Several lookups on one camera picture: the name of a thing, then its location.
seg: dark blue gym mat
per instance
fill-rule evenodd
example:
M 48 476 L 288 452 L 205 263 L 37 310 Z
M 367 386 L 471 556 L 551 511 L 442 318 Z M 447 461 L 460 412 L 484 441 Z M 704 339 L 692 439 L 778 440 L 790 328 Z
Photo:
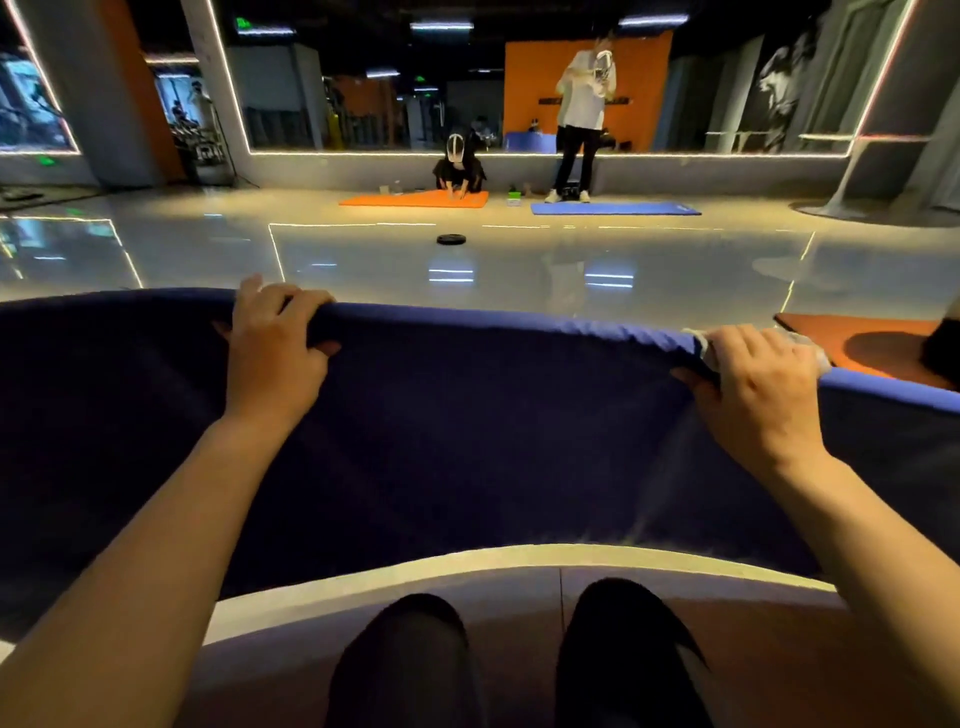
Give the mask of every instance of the dark blue gym mat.
M 535 203 L 535 215 L 699 215 L 680 203 Z

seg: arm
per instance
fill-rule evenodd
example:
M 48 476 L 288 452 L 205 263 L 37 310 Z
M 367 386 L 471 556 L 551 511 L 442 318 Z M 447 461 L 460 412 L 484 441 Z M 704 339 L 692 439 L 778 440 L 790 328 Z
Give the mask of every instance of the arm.
M 304 341 L 330 300 L 243 282 L 224 416 L 0 665 L 0 725 L 173 724 L 260 480 L 326 375 Z
M 607 80 L 604 82 L 603 88 L 603 97 L 607 101 L 613 100 L 613 95 L 616 93 L 616 63 L 610 67 L 610 75 L 607 77 Z
M 780 504 L 837 591 L 960 720 L 960 567 L 824 447 L 816 353 L 774 329 L 709 336 L 720 389 L 686 370 L 717 442 Z

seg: white t-shirt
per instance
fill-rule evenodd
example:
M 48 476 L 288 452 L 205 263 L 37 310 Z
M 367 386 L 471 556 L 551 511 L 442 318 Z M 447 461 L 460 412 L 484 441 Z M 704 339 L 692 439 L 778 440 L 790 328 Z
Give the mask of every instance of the white t-shirt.
M 560 102 L 560 111 L 557 112 L 557 126 L 566 126 L 566 110 L 570 108 L 570 81 L 560 81 L 557 84 L 557 93 L 563 98 Z
M 616 91 L 616 63 L 611 65 L 607 82 L 601 84 L 593 78 L 595 61 L 596 54 L 593 51 L 580 51 L 567 67 L 574 71 L 589 72 L 590 75 L 573 77 L 570 92 L 566 94 L 569 103 L 563 114 L 564 126 L 598 131 L 603 129 L 603 112 L 607 103 L 605 96 Z

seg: led strip light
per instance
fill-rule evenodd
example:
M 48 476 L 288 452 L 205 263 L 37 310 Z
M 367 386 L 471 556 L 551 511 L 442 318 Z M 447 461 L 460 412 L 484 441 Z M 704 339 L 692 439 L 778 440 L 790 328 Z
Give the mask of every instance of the led strip light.
M 34 48 L 34 39 L 30 35 L 30 30 L 27 28 L 27 23 L 23 19 L 23 15 L 20 14 L 20 9 L 16 6 L 16 2 L 14 2 L 14 0 L 4 0 L 4 5 L 7 6 L 7 12 L 10 14 L 10 17 L 13 18 L 13 24 L 16 26 L 17 31 L 20 33 L 20 37 L 23 38 L 23 42 L 27 46 L 27 55 L 30 56 L 31 62 L 34 64 L 34 66 L 36 66 L 36 72 L 40 74 L 40 79 L 43 81 L 43 86 L 46 88 L 47 95 L 50 97 L 50 103 L 53 104 L 54 109 L 60 113 L 60 123 L 62 124 L 63 130 L 66 132 L 66 137 L 73 149 L 35 149 L 30 152 L 0 152 L 0 156 L 33 157 L 35 155 L 47 155 L 48 157 L 79 157 L 81 155 L 80 147 L 77 145 L 77 140 L 73 137 L 73 130 L 70 129 L 70 124 L 63 115 L 63 108 L 60 106 L 60 99 L 57 98 L 57 92 L 54 90 L 53 84 L 50 83 L 50 79 L 47 77 L 47 72 L 43 69 L 43 64 L 40 63 L 40 58 L 36 54 L 36 49 Z
M 233 110 L 236 113 L 236 120 L 239 123 L 240 130 L 243 133 L 243 143 L 244 147 L 247 150 L 247 154 L 251 157 L 365 157 L 365 158 L 375 158 L 375 157 L 416 157 L 416 158 L 435 158 L 435 153 L 430 152 L 323 152 L 323 151 L 255 151 L 250 146 L 250 136 L 247 133 L 247 125 L 244 121 L 243 114 L 240 111 L 240 102 L 237 98 L 236 85 L 233 82 L 233 73 L 230 71 L 229 63 L 227 61 L 227 49 L 224 45 L 223 36 L 220 33 L 220 24 L 217 22 L 217 14 L 213 8 L 213 0 L 205 0 L 206 9 L 209 17 L 209 21 L 213 26 L 213 35 L 216 37 L 217 41 L 217 50 L 219 52 L 220 63 L 223 65 L 224 72 L 227 76 L 227 82 L 230 90 L 230 99 L 233 102 Z M 883 65 L 881 66 L 880 73 L 877 75 L 876 82 L 874 83 L 873 91 L 871 92 L 869 101 L 864 107 L 863 113 L 860 116 L 860 120 L 857 123 L 856 133 L 854 136 L 860 134 L 863 130 L 864 125 L 867 122 L 867 118 L 870 115 L 870 112 L 873 110 L 876 97 L 879 93 L 880 88 L 883 85 L 883 81 L 886 78 L 887 72 L 890 69 L 890 65 L 893 61 L 894 56 L 897 54 L 897 51 L 900 49 L 900 43 L 903 39 L 904 32 L 909 25 L 910 19 L 913 17 L 914 10 L 916 10 L 919 5 L 920 0 L 909 0 L 908 5 L 903 11 L 903 14 L 900 17 L 900 25 L 897 28 L 897 31 L 894 33 L 894 37 L 890 45 L 887 47 L 887 55 L 884 58 Z M 847 152 L 844 154 L 840 153 L 826 153 L 819 154 L 816 152 L 808 153 L 790 153 L 790 154 L 779 154 L 779 155 L 764 155 L 764 154 L 745 154 L 745 155 L 721 155 L 714 153 L 699 153 L 699 154 L 690 154 L 690 153 L 679 153 L 679 152 L 637 152 L 637 153 L 628 153 L 621 155 L 598 155 L 601 159 L 636 159 L 636 158 L 683 158 L 683 159 L 728 159 L 728 160 L 741 160 L 741 159 L 846 159 L 851 155 L 852 143 L 847 148 Z M 560 155 L 545 155 L 539 154 L 537 152 L 481 152 L 477 155 L 481 158 L 548 158 L 548 157 L 559 157 Z

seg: kneeling person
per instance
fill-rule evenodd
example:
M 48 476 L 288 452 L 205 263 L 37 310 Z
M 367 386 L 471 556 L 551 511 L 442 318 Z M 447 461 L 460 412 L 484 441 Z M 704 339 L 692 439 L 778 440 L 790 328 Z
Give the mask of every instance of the kneeling person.
M 456 194 L 461 200 L 468 192 L 483 189 L 483 180 L 487 178 L 480 160 L 457 133 L 446 141 L 446 156 L 437 162 L 433 174 L 437 178 L 437 189 L 446 189 L 451 199 Z

